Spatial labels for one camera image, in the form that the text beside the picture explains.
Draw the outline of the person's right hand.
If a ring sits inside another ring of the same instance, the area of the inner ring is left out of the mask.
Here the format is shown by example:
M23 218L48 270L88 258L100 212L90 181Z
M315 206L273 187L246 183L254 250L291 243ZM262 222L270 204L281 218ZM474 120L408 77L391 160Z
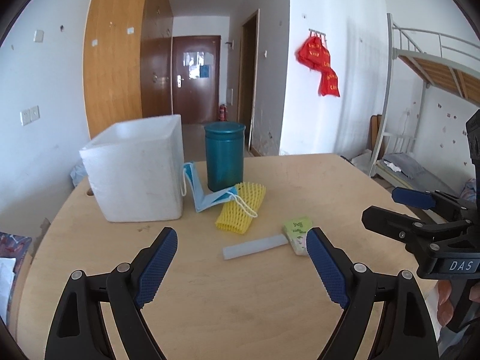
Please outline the person's right hand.
M452 283L448 280L440 280L437 284L437 289L439 294L437 320L442 327L445 327L454 314L454 306L450 301Z

